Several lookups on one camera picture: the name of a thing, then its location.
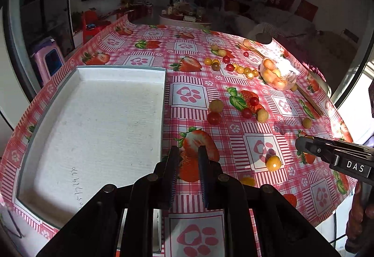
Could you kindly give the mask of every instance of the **red pillow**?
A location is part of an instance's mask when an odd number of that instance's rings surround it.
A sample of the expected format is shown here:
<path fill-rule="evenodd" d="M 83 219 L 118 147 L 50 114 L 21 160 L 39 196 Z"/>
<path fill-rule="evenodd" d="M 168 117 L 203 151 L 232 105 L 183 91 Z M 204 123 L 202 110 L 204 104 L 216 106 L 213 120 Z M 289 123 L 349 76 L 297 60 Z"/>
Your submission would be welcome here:
<path fill-rule="evenodd" d="M 283 11 L 288 11 L 295 0 L 267 0 L 268 7 L 277 8 Z"/>
<path fill-rule="evenodd" d="M 302 0 L 297 7 L 295 15 L 298 15 L 302 18 L 309 20 L 310 22 L 313 21 L 314 16 L 316 15 L 318 7 L 311 4 L 306 0 Z"/>

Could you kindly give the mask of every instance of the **gray round object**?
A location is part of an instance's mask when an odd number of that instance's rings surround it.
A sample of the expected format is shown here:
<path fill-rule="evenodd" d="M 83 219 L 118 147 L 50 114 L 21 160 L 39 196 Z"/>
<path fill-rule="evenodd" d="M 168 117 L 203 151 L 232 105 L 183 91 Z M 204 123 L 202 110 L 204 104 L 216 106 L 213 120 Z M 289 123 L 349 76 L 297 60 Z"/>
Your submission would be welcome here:
<path fill-rule="evenodd" d="M 227 182 L 229 178 L 230 177 L 224 173 L 218 176 L 218 180 L 220 180 L 221 182 Z"/>
<path fill-rule="evenodd" d="M 257 33 L 256 41 L 262 44 L 269 44 L 273 41 L 273 38 L 267 33 Z"/>
<path fill-rule="evenodd" d="M 104 186 L 103 190 L 106 193 L 110 193 L 115 189 L 115 186 L 113 184 L 107 184 Z"/>
<path fill-rule="evenodd" d="M 148 181 L 154 182 L 158 179 L 158 175 L 156 173 L 151 173 L 147 176 Z"/>
<path fill-rule="evenodd" d="M 262 190 L 267 194 L 271 194 L 274 191 L 273 187 L 269 184 L 265 184 L 264 186 L 262 186 Z"/>

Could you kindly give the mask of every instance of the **table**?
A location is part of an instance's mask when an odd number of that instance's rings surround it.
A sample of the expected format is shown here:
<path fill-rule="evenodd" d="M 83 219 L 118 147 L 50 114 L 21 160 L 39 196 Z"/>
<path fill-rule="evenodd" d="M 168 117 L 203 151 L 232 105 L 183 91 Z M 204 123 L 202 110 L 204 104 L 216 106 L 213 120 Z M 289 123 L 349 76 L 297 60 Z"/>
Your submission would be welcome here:
<path fill-rule="evenodd" d="M 76 66 L 83 64 L 83 53 L 100 51 L 110 55 L 108 64 L 167 68 L 163 154 L 166 155 L 170 146 L 175 145 L 174 138 L 180 138 L 181 132 L 188 131 L 190 127 L 201 128 L 213 138 L 224 173 L 238 179 L 252 176 L 257 186 L 269 183 L 282 194 L 293 193 L 297 197 L 298 211 L 317 226 L 349 195 L 355 180 L 343 175 L 335 174 L 335 177 L 328 165 L 319 158 L 312 165 L 301 162 L 294 142 L 299 132 L 304 131 L 302 119 L 307 115 L 299 101 L 305 100 L 298 91 L 276 91 L 259 78 L 250 81 L 242 74 L 228 72 L 224 64 L 219 71 L 212 71 L 209 66 L 203 65 L 202 60 L 206 56 L 218 58 L 210 52 L 210 45 L 218 44 L 232 51 L 236 57 L 232 59 L 234 62 L 258 68 L 260 59 L 254 52 L 248 51 L 247 58 L 243 56 L 243 40 L 239 36 L 206 29 L 136 26 L 128 21 L 127 15 L 106 27 L 59 69 L 37 94 L 16 126 L 0 163 L 1 204 L 20 214 L 47 239 L 58 231 L 31 215 L 15 198 L 22 157 L 32 136 L 33 126 L 67 75 Z M 265 56 L 286 56 L 300 72 L 298 85 L 312 94 L 324 112 L 322 117 L 314 121 L 312 128 L 306 131 L 308 134 L 352 141 L 330 99 L 313 81 L 308 80 L 306 69 L 292 54 L 275 40 L 269 45 L 253 42 L 253 47 Z M 185 56 L 201 62 L 201 71 L 178 72 L 170 67 Z M 269 112 L 268 121 L 259 124 L 254 117 L 243 119 L 229 102 L 227 88 L 230 87 L 236 88 L 238 92 L 250 90 L 257 93 L 260 103 Z M 222 121 L 217 126 L 206 121 L 207 106 L 214 99 L 224 102 Z M 270 149 L 276 152 L 283 163 L 276 172 L 267 171 L 261 161 Z M 156 256 L 193 256 L 198 248 L 206 256 L 224 254 L 223 212 L 204 209 L 199 182 L 178 181 L 175 202 L 169 212 L 163 212 L 162 226 L 162 251 Z M 210 239 L 209 247 L 202 244 L 206 238 Z M 188 245 L 193 239 L 197 243 L 194 247 Z"/>
<path fill-rule="evenodd" d="M 185 28 L 195 28 L 195 29 L 209 29 L 212 22 L 209 21 L 199 21 L 196 20 L 196 22 L 193 21 L 184 21 L 177 19 L 177 17 L 170 17 L 171 15 L 159 15 L 159 21 L 162 25 L 168 25 L 168 26 L 181 26 Z"/>

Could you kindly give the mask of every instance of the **pink plastic stool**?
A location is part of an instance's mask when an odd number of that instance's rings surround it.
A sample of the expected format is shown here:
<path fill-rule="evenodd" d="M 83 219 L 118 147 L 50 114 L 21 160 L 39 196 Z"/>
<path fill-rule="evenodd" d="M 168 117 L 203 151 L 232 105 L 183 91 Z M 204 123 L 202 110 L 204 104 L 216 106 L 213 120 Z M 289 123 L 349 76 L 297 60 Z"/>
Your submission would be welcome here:
<path fill-rule="evenodd" d="M 34 54 L 31 55 L 31 57 L 38 66 L 43 82 L 42 86 L 44 86 L 65 63 L 59 46 L 51 37 L 43 39 L 35 46 Z"/>

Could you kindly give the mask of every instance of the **red cherry tomato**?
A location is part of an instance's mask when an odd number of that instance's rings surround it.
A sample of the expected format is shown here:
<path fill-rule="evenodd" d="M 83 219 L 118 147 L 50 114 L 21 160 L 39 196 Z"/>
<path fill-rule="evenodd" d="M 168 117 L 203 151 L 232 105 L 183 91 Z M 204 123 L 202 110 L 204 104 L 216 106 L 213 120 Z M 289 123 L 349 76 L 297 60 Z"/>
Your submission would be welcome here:
<path fill-rule="evenodd" d="M 257 97 L 251 97 L 249 99 L 249 103 L 251 104 L 251 106 L 257 106 L 259 104 L 259 99 Z"/>
<path fill-rule="evenodd" d="M 225 63 L 225 64 L 228 64 L 230 62 L 230 57 L 228 56 L 224 56 L 222 57 L 222 61 Z"/>
<path fill-rule="evenodd" d="M 233 72 L 234 69 L 235 69 L 234 65 L 232 65 L 232 64 L 227 64 L 227 65 L 226 65 L 226 70 L 227 70 L 227 71 Z"/>
<path fill-rule="evenodd" d="M 221 115 L 216 112 L 211 112 L 207 116 L 207 121 L 209 124 L 218 125 L 221 121 Z"/>
<path fill-rule="evenodd" d="M 245 119 L 250 119 L 252 117 L 253 113 L 249 108 L 244 108 L 242 110 L 242 117 Z"/>

